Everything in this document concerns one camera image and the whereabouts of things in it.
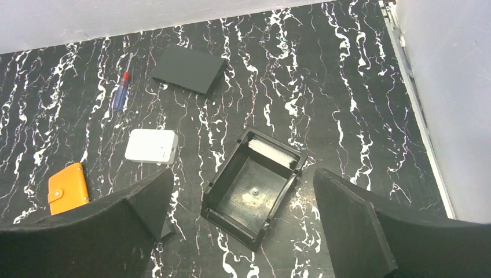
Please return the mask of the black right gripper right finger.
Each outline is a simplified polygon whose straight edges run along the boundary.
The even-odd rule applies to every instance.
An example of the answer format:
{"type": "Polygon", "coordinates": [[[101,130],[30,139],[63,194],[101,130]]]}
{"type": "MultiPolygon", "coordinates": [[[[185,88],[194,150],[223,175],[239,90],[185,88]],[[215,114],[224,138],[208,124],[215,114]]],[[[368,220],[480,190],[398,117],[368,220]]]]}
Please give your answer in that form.
{"type": "Polygon", "coordinates": [[[489,277],[490,225],[415,210],[317,169],[314,193],[336,277],[489,277]]]}

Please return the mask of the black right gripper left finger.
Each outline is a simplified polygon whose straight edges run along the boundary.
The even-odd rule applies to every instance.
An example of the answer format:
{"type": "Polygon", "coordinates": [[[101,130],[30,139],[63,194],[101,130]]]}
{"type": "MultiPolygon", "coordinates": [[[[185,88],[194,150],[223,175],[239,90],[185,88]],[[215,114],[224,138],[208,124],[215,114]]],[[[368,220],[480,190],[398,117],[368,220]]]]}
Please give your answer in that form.
{"type": "Polygon", "coordinates": [[[143,277],[173,229],[170,169],[34,223],[1,228],[2,277],[143,277]]]}

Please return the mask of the orange leather card holder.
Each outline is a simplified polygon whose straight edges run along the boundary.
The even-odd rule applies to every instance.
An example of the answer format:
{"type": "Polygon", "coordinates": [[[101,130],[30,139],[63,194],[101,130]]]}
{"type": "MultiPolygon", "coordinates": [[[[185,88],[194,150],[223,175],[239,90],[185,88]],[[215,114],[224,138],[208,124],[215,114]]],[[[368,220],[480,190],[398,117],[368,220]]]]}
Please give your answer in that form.
{"type": "Polygon", "coordinates": [[[90,201],[81,163],[73,163],[49,178],[47,201],[51,215],[72,210],[90,201]]]}

